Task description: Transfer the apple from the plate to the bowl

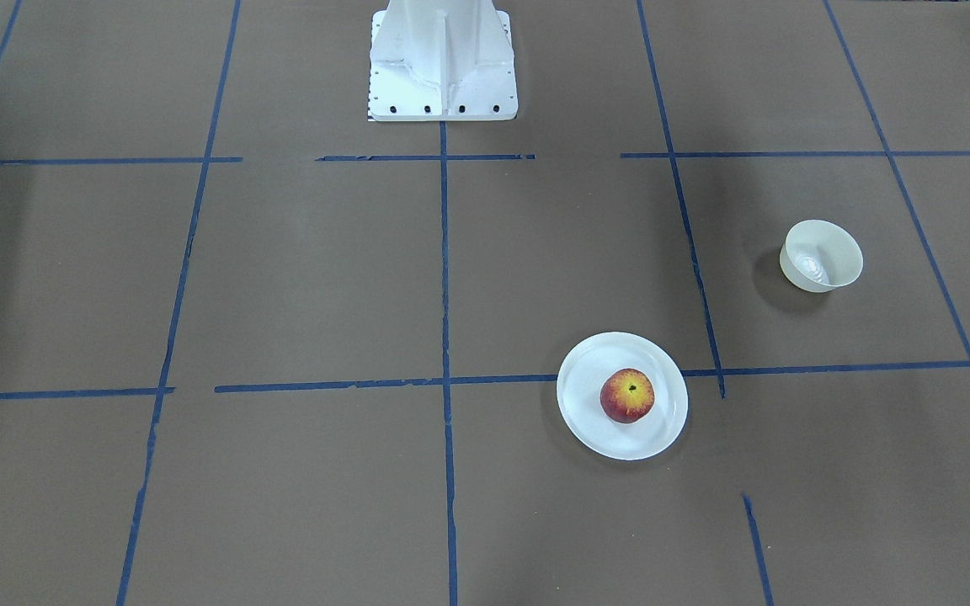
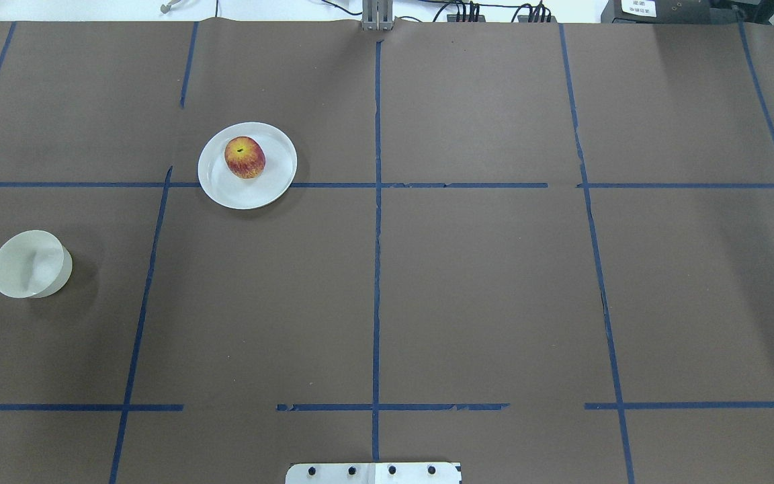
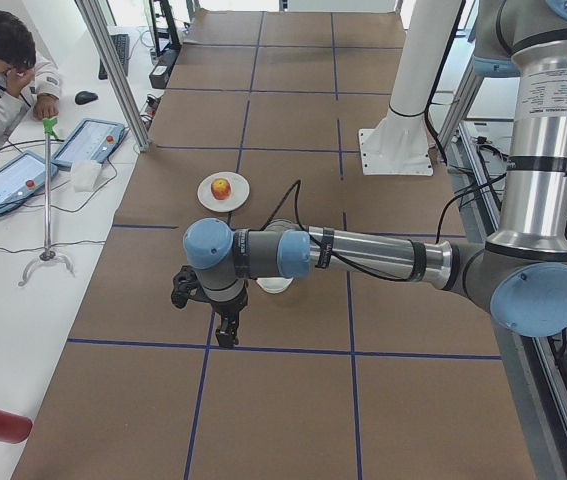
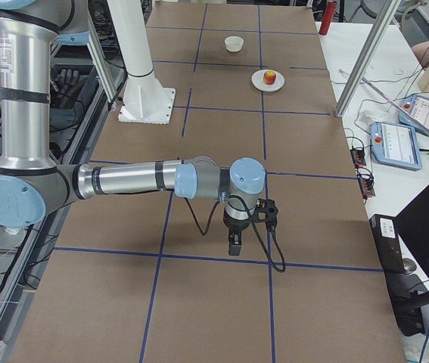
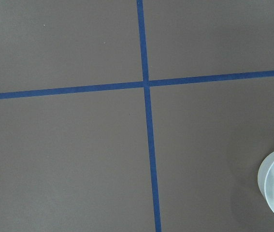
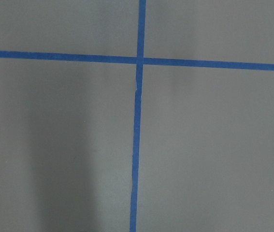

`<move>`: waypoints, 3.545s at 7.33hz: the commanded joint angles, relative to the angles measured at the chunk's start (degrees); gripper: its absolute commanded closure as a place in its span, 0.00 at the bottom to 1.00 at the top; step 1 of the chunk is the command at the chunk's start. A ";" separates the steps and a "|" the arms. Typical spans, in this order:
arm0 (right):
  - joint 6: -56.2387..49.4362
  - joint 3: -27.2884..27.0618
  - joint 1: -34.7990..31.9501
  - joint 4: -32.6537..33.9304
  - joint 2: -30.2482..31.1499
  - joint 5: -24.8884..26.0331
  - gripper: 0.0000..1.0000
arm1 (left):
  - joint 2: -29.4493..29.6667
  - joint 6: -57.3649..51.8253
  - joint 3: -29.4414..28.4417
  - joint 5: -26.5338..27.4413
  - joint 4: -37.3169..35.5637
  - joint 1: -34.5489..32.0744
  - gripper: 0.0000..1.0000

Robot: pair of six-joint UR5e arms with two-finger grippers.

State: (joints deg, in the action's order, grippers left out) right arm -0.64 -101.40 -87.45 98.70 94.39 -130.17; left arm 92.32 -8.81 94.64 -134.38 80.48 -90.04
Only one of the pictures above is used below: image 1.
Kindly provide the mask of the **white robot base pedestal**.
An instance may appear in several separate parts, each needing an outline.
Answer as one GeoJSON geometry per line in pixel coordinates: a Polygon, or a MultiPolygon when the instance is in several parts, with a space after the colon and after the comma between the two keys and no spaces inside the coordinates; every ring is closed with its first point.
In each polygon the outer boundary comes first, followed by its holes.
{"type": "Polygon", "coordinates": [[[390,1],[370,20],[367,119],[512,120],[511,19],[492,1],[390,1]]]}

